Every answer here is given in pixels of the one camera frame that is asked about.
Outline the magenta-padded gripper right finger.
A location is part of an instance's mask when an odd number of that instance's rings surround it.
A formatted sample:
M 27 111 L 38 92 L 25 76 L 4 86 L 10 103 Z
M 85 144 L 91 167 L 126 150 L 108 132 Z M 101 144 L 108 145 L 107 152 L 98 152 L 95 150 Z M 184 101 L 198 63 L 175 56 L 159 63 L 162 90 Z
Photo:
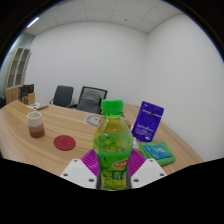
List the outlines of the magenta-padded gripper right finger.
M 127 172 L 129 189 L 143 187 L 166 176 L 166 172 L 155 159 L 146 159 L 135 149 L 130 154 Z

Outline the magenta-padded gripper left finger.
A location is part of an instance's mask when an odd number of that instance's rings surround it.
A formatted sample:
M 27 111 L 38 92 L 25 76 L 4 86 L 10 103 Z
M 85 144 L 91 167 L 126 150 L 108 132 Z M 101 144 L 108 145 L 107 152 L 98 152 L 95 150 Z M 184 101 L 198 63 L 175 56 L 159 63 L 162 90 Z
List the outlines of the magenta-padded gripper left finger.
M 81 159 L 72 159 L 60 177 L 84 188 L 97 189 L 100 167 L 95 151 L 91 149 Z

